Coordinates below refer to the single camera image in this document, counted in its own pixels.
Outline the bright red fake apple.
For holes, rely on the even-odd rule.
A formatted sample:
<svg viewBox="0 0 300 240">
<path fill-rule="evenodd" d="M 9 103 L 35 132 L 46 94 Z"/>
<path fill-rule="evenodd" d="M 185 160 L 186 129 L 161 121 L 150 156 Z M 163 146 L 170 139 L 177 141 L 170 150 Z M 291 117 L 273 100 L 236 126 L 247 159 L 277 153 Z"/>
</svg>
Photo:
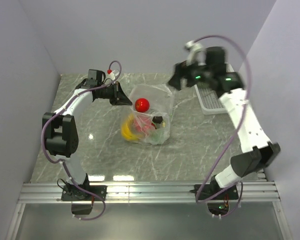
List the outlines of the bright red fake apple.
<svg viewBox="0 0 300 240">
<path fill-rule="evenodd" d="M 139 113 L 146 113 L 150 109 L 150 102 L 146 98 L 138 98 L 135 101 L 134 108 Z"/>
</svg>

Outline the yellow fake banana bunch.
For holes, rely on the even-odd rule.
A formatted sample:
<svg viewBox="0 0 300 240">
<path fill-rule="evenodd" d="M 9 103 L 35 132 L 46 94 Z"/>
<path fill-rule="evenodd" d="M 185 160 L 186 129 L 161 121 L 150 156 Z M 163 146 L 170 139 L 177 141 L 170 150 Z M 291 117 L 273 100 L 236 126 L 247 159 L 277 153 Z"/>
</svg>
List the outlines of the yellow fake banana bunch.
<svg viewBox="0 0 300 240">
<path fill-rule="evenodd" d="M 133 133 L 131 129 L 134 120 L 135 116 L 133 113 L 131 113 L 125 118 L 120 127 L 121 136 L 129 142 L 137 142 L 142 138 L 140 134 Z"/>
</svg>

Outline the clear plastic bag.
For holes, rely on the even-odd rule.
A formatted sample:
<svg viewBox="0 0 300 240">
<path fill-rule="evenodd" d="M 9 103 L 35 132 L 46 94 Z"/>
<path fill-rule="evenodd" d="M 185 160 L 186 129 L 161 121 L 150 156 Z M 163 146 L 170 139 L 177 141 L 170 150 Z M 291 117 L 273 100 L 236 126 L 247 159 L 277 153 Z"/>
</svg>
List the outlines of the clear plastic bag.
<svg viewBox="0 0 300 240">
<path fill-rule="evenodd" d="M 135 102 L 139 98 L 145 98 L 149 101 L 150 108 L 147 112 L 137 112 L 135 110 Z M 132 101 L 132 105 L 123 110 L 121 124 L 129 114 L 133 114 L 134 117 L 138 115 L 148 116 L 151 120 L 154 116 L 163 117 L 160 128 L 155 129 L 153 127 L 147 133 L 137 132 L 132 124 L 131 130 L 133 133 L 141 135 L 141 139 L 133 141 L 133 143 L 161 145 L 170 137 L 174 98 L 174 93 L 164 84 L 138 84 L 131 90 L 129 99 Z"/>
</svg>

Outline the pink fake dragon fruit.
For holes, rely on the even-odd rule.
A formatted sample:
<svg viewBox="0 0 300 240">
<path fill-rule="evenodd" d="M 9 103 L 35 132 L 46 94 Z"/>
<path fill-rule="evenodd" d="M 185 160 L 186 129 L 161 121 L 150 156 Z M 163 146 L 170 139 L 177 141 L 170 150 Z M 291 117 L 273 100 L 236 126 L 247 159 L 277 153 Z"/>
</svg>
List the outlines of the pink fake dragon fruit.
<svg viewBox="0 0 300 240">
<path fill-rule="evenodd" d="M 132 126 L 137 132 L 146 134 L 153 129 L 154 124 L 149 116 L 137 115 L 133 120 Z"/>
</svg>

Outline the dark red fake apple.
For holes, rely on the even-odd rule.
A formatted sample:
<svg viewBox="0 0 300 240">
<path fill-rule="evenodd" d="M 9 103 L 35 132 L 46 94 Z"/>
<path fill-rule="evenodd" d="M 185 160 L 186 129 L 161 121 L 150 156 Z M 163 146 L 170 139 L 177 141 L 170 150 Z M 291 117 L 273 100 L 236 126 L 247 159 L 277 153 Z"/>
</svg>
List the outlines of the dark red fake apple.
<svg viewBox="0 0 300 240">
<path fill-rule="evenodd" d="M 158 129 L 161 127 L 162 123 L 164 122 L 162 116 L 154 116 L 151 120 L 151 125 L 155 128 Z"/>
</svg>

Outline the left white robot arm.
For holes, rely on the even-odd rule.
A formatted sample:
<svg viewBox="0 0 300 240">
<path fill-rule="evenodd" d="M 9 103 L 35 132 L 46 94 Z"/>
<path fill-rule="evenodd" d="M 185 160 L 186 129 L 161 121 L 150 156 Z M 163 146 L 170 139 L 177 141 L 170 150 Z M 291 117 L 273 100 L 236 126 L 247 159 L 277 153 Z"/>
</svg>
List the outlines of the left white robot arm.
<svg viewBox="0 0 300 240">
<path fill-rule="evenodd" d="M 42 151 L 51 163 L 62 164 L 69 184 L 75 186 L 72 194 L 79 201 L 87 200 L 91 189 L 87 186 L 88 175 L 76 154 L 79 146 L 76 119 L 97 99 L 109 100 L 112 106 L 132 105 L 118 82 L 120 74 L 119 70 L 108 69 L 105 73 L 90 69 L 87 78 L 75 87 L 65 104 L 42 117 Z"/>
</svg>

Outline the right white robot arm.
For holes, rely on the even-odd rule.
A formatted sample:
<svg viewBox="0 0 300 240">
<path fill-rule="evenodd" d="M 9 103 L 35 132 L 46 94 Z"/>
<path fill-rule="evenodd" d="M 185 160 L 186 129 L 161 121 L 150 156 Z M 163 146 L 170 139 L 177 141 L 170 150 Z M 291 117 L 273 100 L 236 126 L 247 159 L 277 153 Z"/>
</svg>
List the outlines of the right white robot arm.
<svg viewBox="0 0 300 240">
<path fill-rule="evenodd" d="M 219 46 L 204 48 L 193 41 L 185 45 L 187 60 L 174 66 L 168 85 L 181 90 L 181 81 L 187 87 L 205 83 L 215 92 L 235 127 L 242 153 L 231 157 L 223 171 L 210 178 L 210 194 L 216 200 L 223 199 L 228 187 L 243 177 L 267 168 L 281 151 L 263 131 L 249 101 L 249 89 L 238 72 L 227 70 L 226 51 Z"/>
</svg>

